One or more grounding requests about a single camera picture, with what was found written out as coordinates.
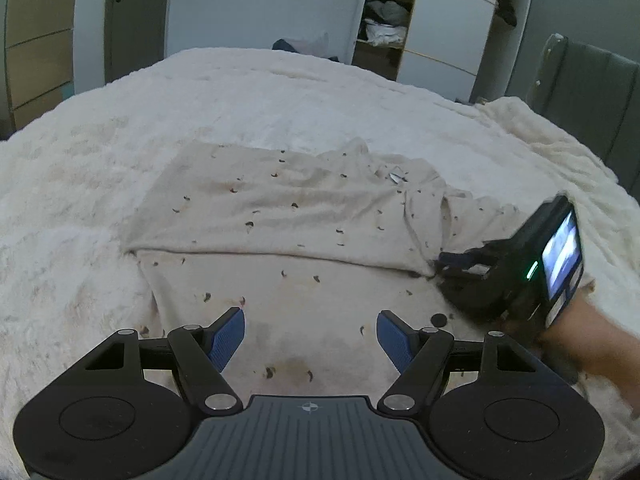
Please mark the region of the person's right hand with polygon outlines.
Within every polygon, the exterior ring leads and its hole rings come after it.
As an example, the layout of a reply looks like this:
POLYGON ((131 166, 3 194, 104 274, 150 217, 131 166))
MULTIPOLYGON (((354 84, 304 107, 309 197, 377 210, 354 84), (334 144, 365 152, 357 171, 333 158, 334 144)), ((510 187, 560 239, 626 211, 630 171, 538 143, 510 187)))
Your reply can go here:
POLYGON ((639 338, 607 318, 584 295, 576 295, 547 328, 506 321, 501 329, 557 348, 588 374, 614 382, 625 396, 639 395, 639 338))

